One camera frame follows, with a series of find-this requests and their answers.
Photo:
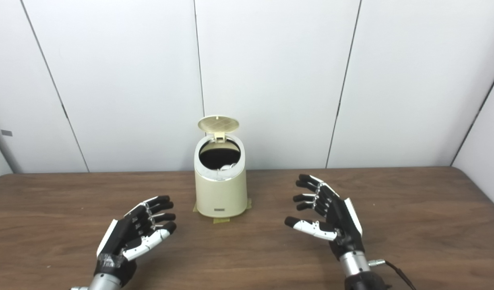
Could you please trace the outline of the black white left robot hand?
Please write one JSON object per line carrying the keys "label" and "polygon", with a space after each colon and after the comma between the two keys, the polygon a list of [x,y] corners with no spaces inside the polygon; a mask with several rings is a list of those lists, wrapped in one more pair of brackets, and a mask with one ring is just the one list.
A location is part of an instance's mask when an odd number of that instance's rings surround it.
{"label": "black white left robot hand", "polygon": [[136,259],[175,232],[176,215],[166,213],[173,207],[169,196],[156,196],[112,220],[97,248],[94,275],[112,275],[126,285],[136,273]]}

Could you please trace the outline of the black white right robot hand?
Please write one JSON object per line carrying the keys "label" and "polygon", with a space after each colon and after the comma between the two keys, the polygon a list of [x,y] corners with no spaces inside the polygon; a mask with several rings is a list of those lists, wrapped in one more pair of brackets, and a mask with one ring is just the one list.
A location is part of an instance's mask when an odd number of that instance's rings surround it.
{"label": "black white right robot hand", "polygon": [[296,186],[308,189],[310,193],[293,196],[296,209],[311,209],[324,218],[323,222],[287,217],[286,226],[329,242],[337,260],[350,252],[365,252],[362,241],[362,227],[350,198],[342,199],[326,182],[300,174]]}

